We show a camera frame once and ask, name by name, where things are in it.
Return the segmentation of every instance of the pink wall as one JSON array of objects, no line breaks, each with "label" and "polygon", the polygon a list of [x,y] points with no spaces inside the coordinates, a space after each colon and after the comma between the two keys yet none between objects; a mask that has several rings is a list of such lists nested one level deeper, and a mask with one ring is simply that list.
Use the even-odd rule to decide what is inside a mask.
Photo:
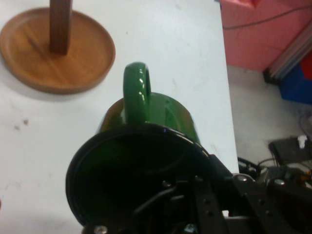
[{"label": "pink wall", "polygon": [[[221,0],[222,23],[236,26],[270,18],[312,0]],[[272,21],[234,30],[223,30],[227,64],[265,70],[312,20],[312,7]]]}]

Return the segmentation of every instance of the table surface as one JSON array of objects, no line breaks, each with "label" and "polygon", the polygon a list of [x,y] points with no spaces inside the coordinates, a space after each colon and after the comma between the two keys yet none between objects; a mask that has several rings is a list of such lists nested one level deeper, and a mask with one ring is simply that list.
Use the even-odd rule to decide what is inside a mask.
[{"label": "table surface", "polygon": [[[48,0],[1,0],[0,28]],[[73,8],[111,34],[116,60],[106,79],[82,94],[33,90],[0,62],[0,233],[78,234],[65,176],[77,149],[122,97],[124,67],[149,66],[152,91],[192,114],[201,143],[238,172],[220,5],[213,0],[74,0]]]}]

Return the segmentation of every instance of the screw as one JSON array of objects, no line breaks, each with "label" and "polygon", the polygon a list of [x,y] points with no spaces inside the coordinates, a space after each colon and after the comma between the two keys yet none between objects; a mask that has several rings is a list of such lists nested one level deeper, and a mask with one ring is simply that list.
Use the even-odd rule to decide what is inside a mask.
[{"label": "screw", "polygon": [[164,188],[170,188],[170,187],[171,187],[171,183],[168,182],[168,181],[166,181],[166,180],[164,180],[164,181],[162,182],[162,186],[163,186]]},{"label": "screw", "polygon": [[276,179],[276,180],[274,181],[274,183],[275,183],[275,184],[278,184],[278,185],[284,185],[284,184],[285,184],[285,182],[284,182],[283,180],[281,180],[281,179]]},{"label": "screw", "polygon": [[247,178],[245,176],[243,176],[243,175],[238,175],[237,179],[240,180],[240,181],[247,181]]},{"label": "screw", "polygon": [[107,234],[107,227],[105,227],[105,226],[96,226],[94,228],[94,234]]}]

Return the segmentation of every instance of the round wooden plate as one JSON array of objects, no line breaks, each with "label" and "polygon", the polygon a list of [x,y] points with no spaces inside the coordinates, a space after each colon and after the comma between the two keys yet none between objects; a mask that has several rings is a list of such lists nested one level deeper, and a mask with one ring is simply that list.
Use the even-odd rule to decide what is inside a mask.
[{"label": "round wooden plate", "polygon": [[44,92],[73,94],[104,79],[115,60],[115,46],[99,23],[73,11],[65,56],[50,53],[49,33],[49,8],[23,12],[4,26],[0,50],[19,80]]}]

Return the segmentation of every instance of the black wire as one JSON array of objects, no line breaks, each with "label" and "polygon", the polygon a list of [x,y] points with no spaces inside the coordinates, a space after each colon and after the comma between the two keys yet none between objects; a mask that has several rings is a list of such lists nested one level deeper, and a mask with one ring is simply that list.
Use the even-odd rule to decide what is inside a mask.
[{"label": "black wire", "polygon": [[282,14],[279,14],[279,15],[276,15],[276,16],[273,16],[273,17],[270,17],[270,18],[267,18],[267,19],[263,19],[263,20],[260,20],[260,21],[257,21],[257,22],[241,24],[241,25],[237,25],[237,26],[222,26],[222,28],[224,30],[233,30],[233,29],[238,29],[238,28],[250,27],[250,26],[257,25],[257,24],[262,24],[262,23],[269,22],[271,20],[280,18],[282,16],[288,15],[288,14],[290,14],[292,12],[295,12],[295,11],[305,10],[305,9],[308,9],[308,8],[312,8],[312,5],[301,6],[301,7],[295,8],[293,10],[290,10],[290,11],[284,12]]},{"label": "black wire", "polygon": [[268,159],[262,160],[258,163],[257,167],[260,167],[260,165],[264,162],[273,161],[273,160],[275,160],[275,158],[268,158]]},{"label": "black wire", "polygon": [[270,152],[271,152],[272,158],[274,159],[274,162],[275,162],[275,164],[276,164],[276,167],[279,167],[279,164],[278,164],[278,162],[277,162],[277,159],[276,159],[276,157],[275,157],[275,154],[274,154],[272,151],[270,151]]},{"label": "black wire", "polygon": [[250,161],[248,161],[248,160],[246,160],[246,159],[244,159],[244,158],[242,158],[242,157],[237,157],[237,159],[238,159],[238,162],[244,163],[244,164],[246,164],[246,166],[250,166],[250,167],[253,167],[253,168],[257,168],[257,165],[256,165],[256,164],[254,164],[254,163],[252,163],[252,162],[250,162]]},{"label": "black wire", "polygon": [[300,165],[304,166],[305,168],[308,168],[309,171],[312,171],[312,168],[309,167],[308,165],[304,164],[303,162],[297,162],[297,163],[299,163]]},{"label": "black wire", "polygon": [[309,135],[309,133],[304,129],[304,127],[303,127],[303,125],[302,125],[302,120],[303,120],[303,118],[309,118],[309,117],[310,117],[310,116],[307,115],[307,114],[301,115],[301,116],[299,117],[299,126],[300,126],[301,130],[303,131],[303,133],[304,133],[305,135],[307,135],[308,137],[310,137],[310,135]]}]

